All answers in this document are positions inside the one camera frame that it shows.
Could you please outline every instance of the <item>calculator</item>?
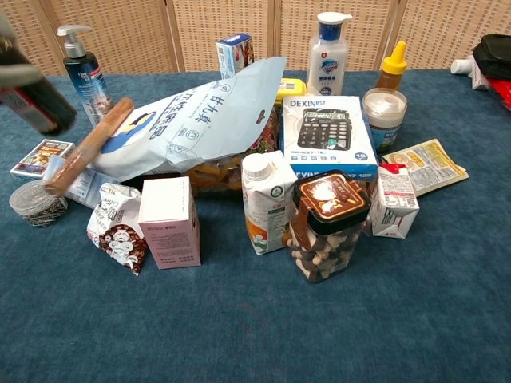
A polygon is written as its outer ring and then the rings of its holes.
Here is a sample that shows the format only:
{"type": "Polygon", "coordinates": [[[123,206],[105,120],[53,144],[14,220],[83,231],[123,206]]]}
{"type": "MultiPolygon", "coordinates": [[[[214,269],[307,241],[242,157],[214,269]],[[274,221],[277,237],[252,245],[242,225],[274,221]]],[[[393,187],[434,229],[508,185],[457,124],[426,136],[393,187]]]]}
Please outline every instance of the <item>calculator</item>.
{"type": "Polygon", "coordinates": [[[306,108],[298,136],[301,148],[349,150],[351,121],[347,110],[306,108]]]}

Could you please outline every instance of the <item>white bottle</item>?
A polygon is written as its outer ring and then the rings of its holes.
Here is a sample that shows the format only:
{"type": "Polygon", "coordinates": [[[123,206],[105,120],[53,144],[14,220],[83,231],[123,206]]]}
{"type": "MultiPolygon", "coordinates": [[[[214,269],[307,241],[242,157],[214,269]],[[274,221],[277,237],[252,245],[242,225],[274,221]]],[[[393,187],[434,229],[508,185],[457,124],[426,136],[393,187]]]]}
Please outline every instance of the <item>white bottle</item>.
{"type": "Polygon", "coordinates": [[[258,255],[280,249],[291,215],[296,174],[280,151],[246,156],[241,168],[250,242],[258,255]]]}
{"type": "Polygon", "coordinates": [[[465,60],[454,60],[450,66],[452,74],[466,74],[472,79],[472,89],[490,89],[491,85],[484,74],[477,66],[473,56],[468,56],[465,60]]]}
{"type": "Polygon", "coordinates": [[[339,12],[318,14],[319,34],[313,36],[309,43],[307,94],[341,95],[348,59],[348,44],[343,38],[342,25],[351,19],[350,14],[339,12]]]}

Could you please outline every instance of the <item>red object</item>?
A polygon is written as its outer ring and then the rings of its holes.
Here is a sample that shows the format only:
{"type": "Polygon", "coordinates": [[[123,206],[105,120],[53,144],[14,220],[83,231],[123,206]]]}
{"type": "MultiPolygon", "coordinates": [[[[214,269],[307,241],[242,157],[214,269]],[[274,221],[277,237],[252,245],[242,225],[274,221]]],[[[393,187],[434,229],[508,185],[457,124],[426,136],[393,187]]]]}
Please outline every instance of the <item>red object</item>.
{"type": "Polygon", "coordinates": [[[380,164],[380,166],[392,174],[399,174],[400,168],[406,168],[406,165],[403,164],[380,164]]]}
{"type": "Polygon", "coordinates": [[[486,79],[492,85],[493,90],[501,96],[504,106],[511,110],[511,81],[496,80],[491,77],[486,79]]]}

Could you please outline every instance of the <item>black bag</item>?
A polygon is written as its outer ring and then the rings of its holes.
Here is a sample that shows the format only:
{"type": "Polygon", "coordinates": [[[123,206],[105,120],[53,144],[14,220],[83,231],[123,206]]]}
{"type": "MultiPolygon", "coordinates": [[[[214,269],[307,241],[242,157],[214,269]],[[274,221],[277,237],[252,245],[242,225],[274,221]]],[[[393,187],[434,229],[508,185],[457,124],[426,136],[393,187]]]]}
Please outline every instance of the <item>black bag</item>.
{"type": "Polygon", "coordinates": [[[473,58],[486,77],[511,81],[511,36],[486,34],[473,50],[473,58]]]}

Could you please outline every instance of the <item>pump bottle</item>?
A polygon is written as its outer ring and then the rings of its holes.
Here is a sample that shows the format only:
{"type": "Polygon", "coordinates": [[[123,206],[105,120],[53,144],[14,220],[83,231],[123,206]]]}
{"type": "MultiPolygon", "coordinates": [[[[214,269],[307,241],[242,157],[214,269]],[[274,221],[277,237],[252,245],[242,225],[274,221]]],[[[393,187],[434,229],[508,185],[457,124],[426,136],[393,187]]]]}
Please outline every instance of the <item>pump bottle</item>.
{"type": "Polygon", "coordinates": [[[385,57],[375,88],[399,89],[402,74],[406,70],[405,49],[406,43],[400,41],[394,48],[394,52],[389,57],[385,57]]]}
{"type": "Polygon", "coordinates": [[[90,30],[92,28],[89,26],[67,25],[60,26],[57,34],[66,37],[64,48],[67,57],[64,58],[64,66],[91,124],[95,127],[113,107],[113,100],[107,92],[96,57],[87,52],[75,36],[76,32],[90,30]]]}
{"type": "Polygon", "coordinates": [[[351,19],[350,14],[339,12],[318,14],[319,34],[309,43],[307,94],[340,96],[348,58],[342,26],[351,19]]]}

